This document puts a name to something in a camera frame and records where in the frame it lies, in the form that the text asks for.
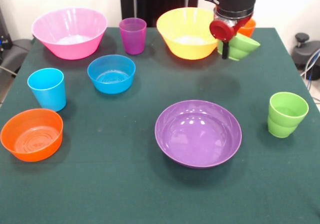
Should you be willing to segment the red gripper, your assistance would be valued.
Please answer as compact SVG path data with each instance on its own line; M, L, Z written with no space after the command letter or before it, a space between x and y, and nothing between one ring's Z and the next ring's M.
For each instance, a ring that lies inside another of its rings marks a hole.
M210 23L209 29L212 36L222 42L222 59L228 59L229 41L237 34L238 30L243 27L252 16L242 19L228 19L215 15Z

